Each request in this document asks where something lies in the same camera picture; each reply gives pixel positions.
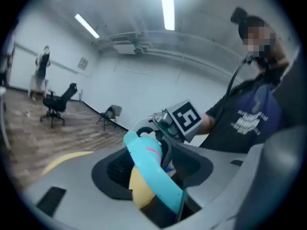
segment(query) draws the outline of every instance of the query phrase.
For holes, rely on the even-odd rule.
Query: wooden floor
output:
[[[85,104],[75,101],[67,103],[61,121],[50,128],[50,119],[39,122],[47,108],[39,99],[35,103],[25,92],[8,90],[5,96],[6,126],[12,147],[6,159],[16,186],[22,189],[37,180],[42,170],[54,159],[76,151],[95,151],[122,144],[126,131],[120,127],[103,123],[96,125],[99,115]]]

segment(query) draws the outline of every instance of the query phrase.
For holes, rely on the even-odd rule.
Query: blue plastic part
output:
[[[124,136],[128,151],[145,182],[156,196],[175,214],[178,214],[183,191],[172,181],[146,149],[150,144],[135,132]]]

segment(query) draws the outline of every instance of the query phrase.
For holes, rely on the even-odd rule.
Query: black t-shirt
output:
[[[234,87],[219,122],[200,146],[247,153],[253,145],[287,127],[286,117],[272,95],[277,84],[278,80],[266,74]],[[223,103],[224,97],[206,114],[216,118]]]

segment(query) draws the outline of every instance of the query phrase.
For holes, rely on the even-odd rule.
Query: yellow object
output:
[[[135,166],[131,171],[129,189],[132,189],[132,200],[139,209],[148,205],[155,196]]]
[[[50,165],[48,165],[43,170],[42,175],[48,173],[54,167],[58,166],[60,163],[63,163],[64,161],[66,161],[68,159],[80,157],[80,156],[87,155],[87,154],[90,154],[90,153],[92,153],[92,151],[79,151],[79,152],[73,152],[73,153],[66,154],[66,155],[64,155],[62,157],[59,157],[58,159],[54,160]]]

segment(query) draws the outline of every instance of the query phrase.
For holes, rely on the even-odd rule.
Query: ceiling light fixture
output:
[[[99,38],[100,36],[98,35],[97,32],[94,31],[94,29],[88,24],[88,22],[85,21],[84,18],[82,18],[82,16],[80,14],[77,14],[75,16],[76,20],[80,22],[81,25],[83,25],[86,30],[88,30],[90,32],[90,34],[92,34],[94,36],[94,38]]]
[[[174,0],[162,0],[162,9],[164,17],[164,27],[167,30],[175,29],[175,8]]]

